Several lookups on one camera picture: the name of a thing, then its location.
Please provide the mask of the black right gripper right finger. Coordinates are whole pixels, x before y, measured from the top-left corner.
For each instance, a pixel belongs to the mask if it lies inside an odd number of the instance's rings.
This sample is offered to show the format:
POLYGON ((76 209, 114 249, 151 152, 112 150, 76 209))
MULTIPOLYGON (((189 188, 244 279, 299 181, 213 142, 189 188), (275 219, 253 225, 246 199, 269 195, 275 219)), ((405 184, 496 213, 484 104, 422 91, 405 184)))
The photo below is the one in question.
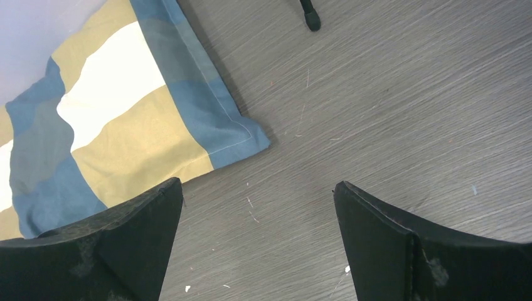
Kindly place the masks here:
POLYGON ((433 223, 347 181, 334 205, 358 300, 530 300, 531 244, 433 223))

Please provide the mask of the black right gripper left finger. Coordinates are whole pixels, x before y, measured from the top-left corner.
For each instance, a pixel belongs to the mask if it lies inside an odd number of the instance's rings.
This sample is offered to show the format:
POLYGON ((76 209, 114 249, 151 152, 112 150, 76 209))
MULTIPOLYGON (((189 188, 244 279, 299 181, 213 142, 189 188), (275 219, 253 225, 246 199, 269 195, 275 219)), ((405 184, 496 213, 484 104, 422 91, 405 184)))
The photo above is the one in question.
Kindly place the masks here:
POLYGON ((1 242, 2 300, 157 300, 183 207, 172 177, 37 238, 1 242))

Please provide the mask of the blue tan white checked pillowcase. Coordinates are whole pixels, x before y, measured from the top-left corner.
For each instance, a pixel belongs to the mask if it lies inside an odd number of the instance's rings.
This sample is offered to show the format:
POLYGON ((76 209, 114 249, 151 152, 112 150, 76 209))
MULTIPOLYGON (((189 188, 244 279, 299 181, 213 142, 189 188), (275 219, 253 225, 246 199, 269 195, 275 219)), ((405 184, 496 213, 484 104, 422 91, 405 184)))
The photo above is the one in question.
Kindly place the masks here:
POLYGON ((1 239, 36 238, 269 145, 176 1, 107 1, 1 105, 1 239))

